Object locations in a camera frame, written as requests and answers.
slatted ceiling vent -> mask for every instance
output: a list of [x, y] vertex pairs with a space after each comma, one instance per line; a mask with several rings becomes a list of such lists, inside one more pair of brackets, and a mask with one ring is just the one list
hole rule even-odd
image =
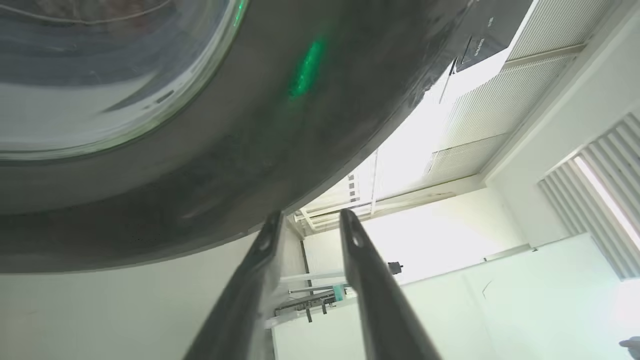
[[509, 60], [582, 44], [612, 5], [611, 0], [540, 0]]
[[621, 279], [640, 277], [640, 122], [628, 115], [539, 183], [570, 235], [589, 232]]
[[441, 149], [512, 132], [535, 107], [573, 55], [503, 70], [454, 105]]
[[426, 186], [477, 174], [507, 137], [507, 134], [497, 135], [436, 152], [427, 172]]

window blind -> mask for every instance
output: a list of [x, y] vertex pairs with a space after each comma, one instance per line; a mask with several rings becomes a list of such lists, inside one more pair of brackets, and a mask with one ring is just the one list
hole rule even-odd
[[640, 122], [633, 115], [539, 186], [571, 235], [591, 233], [621, 279], [640, 277]]

white wall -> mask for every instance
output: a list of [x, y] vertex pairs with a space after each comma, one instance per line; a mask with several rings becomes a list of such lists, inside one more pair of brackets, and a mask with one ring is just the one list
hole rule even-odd
[[[631, 10], [629, 3], [635, 4]], [[640, 5], [623, 5], [533, 114], [536, 125], [486, 180], [502, 194], [532, 246], [568, 235], [537, 182], [625, 114], [640, 118]]]
[[[404, 265], [397, 275], [401, 282], [477, 264], [487, 255], [524, 244], [502, 199], [489, 188], [362, 224], [385, 261]], [[306, 237], [305, 250], [310, 272], [343, 269], [339, 230]]]
[[[0, 275], [0, 359], [182, 359], [255, 236], [134, 268]], [[283, 240], [283, 274], [303, 273], [300, 241]]]
[[[403, 291], [443, 360], [626, 360], [640, 286], [621, 285], [583, 234]], [[355, 304], [279, 325], [275, 341], [278, 360], [364, 359]]]

ceiling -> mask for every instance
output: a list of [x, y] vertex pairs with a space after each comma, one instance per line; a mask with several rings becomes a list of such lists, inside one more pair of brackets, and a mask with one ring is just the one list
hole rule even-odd
[[376, 207], [406, 208], [403, 194], [416, 194], [412, 206], [454, 196], [420, 189], [480, 173], [617, 4], [539, 0], [498, 75], [458, 98], [441, 121], [419, 105], [350, 175], [297, 211], [296, 221], [310, 234], [335, 228], [343, 208], [366, 219]]

ceiling panel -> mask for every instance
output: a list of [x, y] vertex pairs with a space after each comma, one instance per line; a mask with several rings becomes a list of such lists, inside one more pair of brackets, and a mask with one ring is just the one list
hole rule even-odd
[[434, 153], [425, 187], [476, 175], [508, 136], [497, 135]]
[[584, 43], [617, 2], [540, 0], [509, 59]]
[[447, 119], [439, 149], [509, 133], [529, 114], [572, 55], [503, 70], [460, 97]]

